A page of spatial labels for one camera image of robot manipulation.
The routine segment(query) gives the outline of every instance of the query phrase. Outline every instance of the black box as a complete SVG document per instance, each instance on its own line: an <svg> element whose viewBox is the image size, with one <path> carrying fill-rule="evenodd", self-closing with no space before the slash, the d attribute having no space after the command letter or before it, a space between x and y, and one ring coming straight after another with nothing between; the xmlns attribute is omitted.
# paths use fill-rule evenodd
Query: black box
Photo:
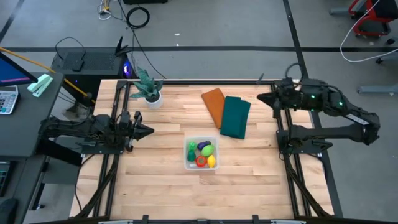
<svg viewBox="0 0 398 224"><path fill-rule="evenodd" d="M81 62L83 49L66 48L59 50L62 60L58 55L54 57L52 68L65 75L65 78L76 85L85 93L91 93L92 99L96 100L101 80L103 79L123 79L135 78L132 73L132 66L126 54L115 55L115 48L87 48L82 60L83 65L80 71L76 71ZM87 103L83 95L73 89L65 82L62 85L77 102Z"/></svg>

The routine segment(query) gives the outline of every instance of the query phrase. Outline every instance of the concrete floor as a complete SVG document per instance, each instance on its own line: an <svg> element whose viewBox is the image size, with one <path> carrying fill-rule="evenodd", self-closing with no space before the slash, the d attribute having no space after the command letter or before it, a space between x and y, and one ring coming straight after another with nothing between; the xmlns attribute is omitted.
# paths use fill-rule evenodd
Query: concrete floor
<svg viewBox="0 0 398 224"><path fill-rule="evenodd" d="M6 24L18 0L0 1L0 29ZM339 47L349 28L349 17L331 17L331 7L347 6L351 1L290 0L292 15L302 47ZM29 0L12 22L0 42L2 47L54 47L66 36L77 38L86 47L114 47L121 35L125 44L132 39L125 23L110 19L101 21L96 14L100 1ZM146 7L151 20L136 34L145 47L183 46L267 46L282 47L282 51L174 51L147 52L155 67L168 78L282 78L287 65L296 62L296 53L283 1L277 0L171 0L167 4ZM132 6L124 5L126 10ZM120 17L117 2L111 1L113 14ZM134 16L140 23L142 15ZM398 35L398 24L391 24L392 34ZM379 40L356 39L350 35L345 47L382 47L388 37ZM76 47L72 40L61 47ZM55 52L24 52L26 57L50 65ZM365 58L378 53L347 53L349 58ZM343 215L346 218L398 221L398 152L394 118L398 105L396 96L359 95L360 85L398 83L398 64L394 61L377 65L374 60L349 63L336 52L304 52L310 78L319 78L337 86L350 102L376 112L381 119L381 138L371 146L346 140L333 140L328 150L335 176ZM143 54L134 53L140 67L157 77ZM43 72L34 65L16 61L28 71ZM299 70L292 69L299 77ZM70 104L59 100L55 116L62 116ZM341 126L349 121L320 115L322 125ZM51 200L62 195L62 203ZM69 214L73 198L70 185L49 185L42 203L47 208L29 212L25 222L59 220Z"/></svg>

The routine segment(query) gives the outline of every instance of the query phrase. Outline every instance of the black robotic arm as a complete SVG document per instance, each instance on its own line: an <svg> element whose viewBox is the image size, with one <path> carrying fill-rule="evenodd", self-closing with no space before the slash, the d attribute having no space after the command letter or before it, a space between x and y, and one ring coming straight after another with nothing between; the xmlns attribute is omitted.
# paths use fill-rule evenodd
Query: black robotic arm
<svg viewBox="0 0 398 224"><path fill-rule="evenodd" d="M134 122L130 119L131 116L128 111L121 113L119 123L105 114L89 116L80 122L61 121L58 118L51 117L42 121L39 134L45 139L66 135L90 139L107 147L124 145L125 150L131 152L133 149L132 140L138 141L152 134L154 129L141 123L142 116L139 111L136 111L134 115Z"/></svg>
<svg viewBox="0 0 398 224"><path fill-rule="evenodd" d="M329 116L343 116L354 121L349 126L339 128L308 129L293 125L288 136L289 144L292 146L301 146L311 139L326 138L351 139L369 145L379 138L379 117L351 104L336 87L315 79L304 79L300 83L294 83L290 77L275 81L275 85L275 91L257 96L274 110L274 118L278 117L280 110L294 109L322 111Z"/></svg>

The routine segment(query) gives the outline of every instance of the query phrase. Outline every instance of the green cloth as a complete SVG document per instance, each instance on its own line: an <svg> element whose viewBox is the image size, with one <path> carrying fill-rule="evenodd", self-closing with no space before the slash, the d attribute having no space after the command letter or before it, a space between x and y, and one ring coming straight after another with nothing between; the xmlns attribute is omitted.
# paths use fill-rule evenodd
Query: green cloth
<svg viewBox="0 0 398 224"><path fill-rule="evenodd" d="M227 96L224 103L220 134L244 139L250 105L240 97Z"/></svg>

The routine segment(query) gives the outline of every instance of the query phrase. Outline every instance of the orange cloth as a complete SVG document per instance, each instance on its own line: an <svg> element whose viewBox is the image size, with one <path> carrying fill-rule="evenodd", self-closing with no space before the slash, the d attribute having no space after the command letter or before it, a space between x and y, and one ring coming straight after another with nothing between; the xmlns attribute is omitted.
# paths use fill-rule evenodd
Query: orange cloth
<svg viewBox="0 0 398 224"><path fill-rule="evenodd" d="M221 122L223 120L223 110L225 97L223 92L219 88L211 90L201 95L203 101L209 110L211 117L213 118L214 124L218 129L221 128Z"/></svg>

